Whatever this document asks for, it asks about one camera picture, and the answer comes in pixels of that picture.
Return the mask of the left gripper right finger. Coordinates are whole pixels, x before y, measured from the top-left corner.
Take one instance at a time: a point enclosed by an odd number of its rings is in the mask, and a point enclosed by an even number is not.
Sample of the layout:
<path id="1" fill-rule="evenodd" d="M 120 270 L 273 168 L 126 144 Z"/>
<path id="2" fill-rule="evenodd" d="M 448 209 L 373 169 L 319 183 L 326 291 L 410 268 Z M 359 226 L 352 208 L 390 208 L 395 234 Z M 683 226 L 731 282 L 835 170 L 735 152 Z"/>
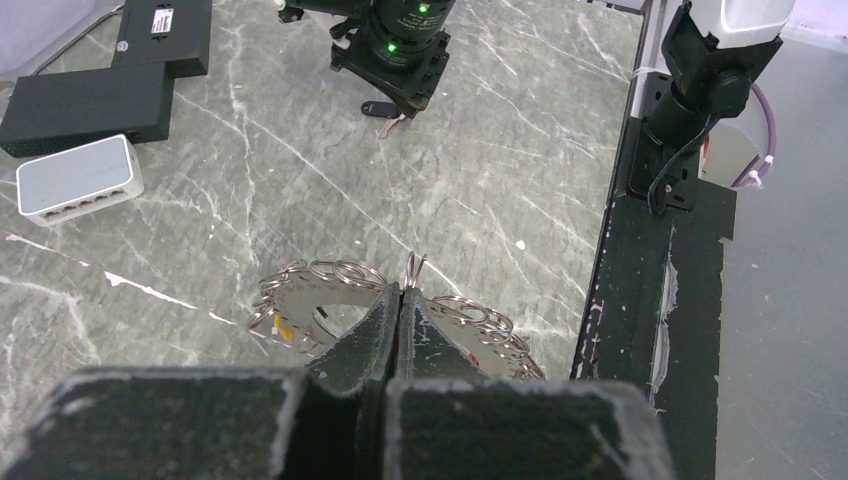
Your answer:
<path id="1" fill-rule="evenodd" d="M 485 375 L 406 291 L 385 390 L 388 479 L 672 479 L 654 410 L 634 385 Z"/>

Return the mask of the silver disc keyring with keys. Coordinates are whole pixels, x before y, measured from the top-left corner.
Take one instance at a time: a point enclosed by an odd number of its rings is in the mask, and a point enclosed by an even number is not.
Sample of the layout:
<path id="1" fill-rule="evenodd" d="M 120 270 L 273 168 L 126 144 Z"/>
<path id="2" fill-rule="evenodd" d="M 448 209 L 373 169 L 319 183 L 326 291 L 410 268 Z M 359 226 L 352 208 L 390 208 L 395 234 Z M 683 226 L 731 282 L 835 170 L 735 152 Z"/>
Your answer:
<path id="1" fill-rule="evenodd" d="M 541 380 L 544 373 L 504 314 L 456 295 L 427 299 L 425 260 L 410 256 L 403 282 L 344 260 L 297 260 L 260 283 L 248 324 L 310 355 L 313 379 L 338 393 L 390 378 Z"/>

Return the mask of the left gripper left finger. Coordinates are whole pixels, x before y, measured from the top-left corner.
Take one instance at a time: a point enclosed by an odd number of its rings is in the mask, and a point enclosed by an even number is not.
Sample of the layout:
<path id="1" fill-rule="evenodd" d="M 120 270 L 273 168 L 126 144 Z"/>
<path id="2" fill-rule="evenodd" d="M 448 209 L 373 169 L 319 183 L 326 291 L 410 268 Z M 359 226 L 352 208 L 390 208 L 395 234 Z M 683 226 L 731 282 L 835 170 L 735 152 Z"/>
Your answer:
<path id="1" fill-rule="evenodd" d="M 44 398 L 5 479 L 378 479 L 386 381 L 295 368 L 99 367 Z"/>

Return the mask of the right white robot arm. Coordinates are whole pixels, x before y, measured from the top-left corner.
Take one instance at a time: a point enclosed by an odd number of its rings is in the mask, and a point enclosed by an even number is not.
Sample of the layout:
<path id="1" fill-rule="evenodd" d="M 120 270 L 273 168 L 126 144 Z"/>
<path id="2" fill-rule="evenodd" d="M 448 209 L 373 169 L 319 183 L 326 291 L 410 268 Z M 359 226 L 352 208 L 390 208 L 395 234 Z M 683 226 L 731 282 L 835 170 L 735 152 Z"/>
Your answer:
<path id="1" fill-rule="evenodd" d="M 278 18 L 314 20 L 331 38 L 330 68 L 347 70 L 387 96 L 398 113 L 426 110 L 450 54 L 444 24 L 453 1 L 293 0 L 275 3 Z"/>

